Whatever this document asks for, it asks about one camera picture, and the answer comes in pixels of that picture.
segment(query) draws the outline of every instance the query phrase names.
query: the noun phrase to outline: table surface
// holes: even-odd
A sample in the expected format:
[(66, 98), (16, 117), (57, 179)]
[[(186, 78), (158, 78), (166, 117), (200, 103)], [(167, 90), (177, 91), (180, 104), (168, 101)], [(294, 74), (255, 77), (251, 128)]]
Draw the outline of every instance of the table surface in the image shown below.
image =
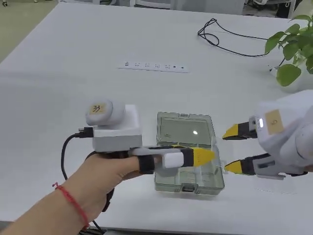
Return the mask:
[[(0, 64), (0, 221), (13, 221), (62, 182), (61, 147), (85, 126), (91, 100), (105, 96), (136, 104), (143, 142), (156, 143), (157, 113), (209, 114), (217, 136), (247, 121), (261, 100), (285, 96), (269, 74), (279, 51), (247, 58), (197, 37), (212, 17), (228, 30), (269, 37), (288, 20), (209, 13), (61, 3)], [(221, 46), (249, 54), (264, 41), (209, 29)], [(121, 62), (177, 63), (190, 73), (117, 69)], [(262, 153), (256, 140), (230, 142), (232, 160)], [(92, 151), (73, 140), (66, 169), (73, 173)], [(225, 174), (215, 197), (160, 193), (153, 176), (116, 188), (102, 227), (221, 234), (312, 234), (313, 177), (284, 181)]]

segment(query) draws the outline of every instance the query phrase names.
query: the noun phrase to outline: plant leaf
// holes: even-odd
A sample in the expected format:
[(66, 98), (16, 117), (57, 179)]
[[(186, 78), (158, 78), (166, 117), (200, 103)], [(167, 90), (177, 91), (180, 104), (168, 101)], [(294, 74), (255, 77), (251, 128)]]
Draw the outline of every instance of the plant leaf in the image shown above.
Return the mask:
[(293, 20), (306, 20), (308, 22), (311, 22), (311, 17), (310, 16), (307, 16), (307, 15), (298, 15), (294, 18), (292, 18), (290, 21), (293, 21)]
[(305, 45), (301, 49), (301, 55), (303, 55), (305, 58), (309, 58), (311, 55), (313, 55), (313, 46), (310, 44)]
[(297, 34), (300, 30), (300, 25), (295, 23), (294, 25), (290, 26), (285, 33), (290, 33), (290, 34)]
[(310, 74), (313, 74), (313, 55), (307, 59), (307, 61), (305, 62), (305, 65), (307, 66), (307, 71)]
[(304, 28), (300, 29), (299, 32), (301, 33), (301, 32), (304, 32), (306, 30), (308, 30), (308, 27), (304, 27)]
[(276, 79), (281, 86), (286, 87), (296, 80), (300, 74), (301, 69), (294, 65), (286, 64), (278, 68)]
[(292, 42), (292, 41), (297, 42), (297, 40), (296, 40), (297, 37), (298, 36), (292, 35), (292, 34), (287, 35), (283, 40), (281, 40), (278, 43), (279, 44), (278, 48), (282, 47), (286, 42)]
[(265, 44), (265, 53), (269, 53), (271, 50), (273, 50), (277, 46), (281, 37), (283, 37), (284, 35), (285, 33), (280, 31), (271, 36)]
[(302, 49), (307, 44), (310, 44), (312, 41), (311, 37), (306, 35), (298, 35), (298, 47)]
[(291, 60), (292, 57), (298, 52), (299, 47), (297, 43), (288, 43), (284, 46), (283, 54), (286, 60)]

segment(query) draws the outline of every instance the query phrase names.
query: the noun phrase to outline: power strip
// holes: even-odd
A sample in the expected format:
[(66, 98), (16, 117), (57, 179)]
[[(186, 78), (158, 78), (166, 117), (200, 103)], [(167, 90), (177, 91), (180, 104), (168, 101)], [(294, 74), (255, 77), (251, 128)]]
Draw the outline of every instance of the power strip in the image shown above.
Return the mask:
[(151, 62), (131, 62), (125, 61), (118, 67), (119, 69), (129, 70), (151, 70), (151, 71), (164, 71), (164, 72), (189, 72), (186, 66), (176, 64), (160, 64)]

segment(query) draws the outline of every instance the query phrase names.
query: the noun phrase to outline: hand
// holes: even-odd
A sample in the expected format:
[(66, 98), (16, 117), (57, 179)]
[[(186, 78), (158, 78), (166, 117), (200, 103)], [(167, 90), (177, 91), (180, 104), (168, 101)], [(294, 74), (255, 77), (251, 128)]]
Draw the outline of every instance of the hand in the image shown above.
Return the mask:
[(89, 222), (99, 216), (107, 193), (123, 180), (139, 176), (137, 157), (106, 159), (99, 154), (89, 157), (63, 184), (85, 211)]

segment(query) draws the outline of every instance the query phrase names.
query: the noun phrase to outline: red bracelet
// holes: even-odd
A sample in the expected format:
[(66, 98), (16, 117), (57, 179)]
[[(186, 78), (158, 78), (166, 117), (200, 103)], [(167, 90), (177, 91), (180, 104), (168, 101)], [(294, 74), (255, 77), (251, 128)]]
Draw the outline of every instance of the red bracelet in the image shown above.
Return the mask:
[(77, 209), (78, 213), (82, 216), (85, 226), (83, 227), (83, 230), (86, 230), (89, 227), (88, 218), (84, 210), (80, 207), (80, 205), (76, 202), (76, 200), (70, 195), (70, 193), (61, 185), (59, 185), (57, 182), (52, 185), (52, 187), (55, 186), (55, 189), (59, 189), (64, 197), (74, 205), (74, 207)]

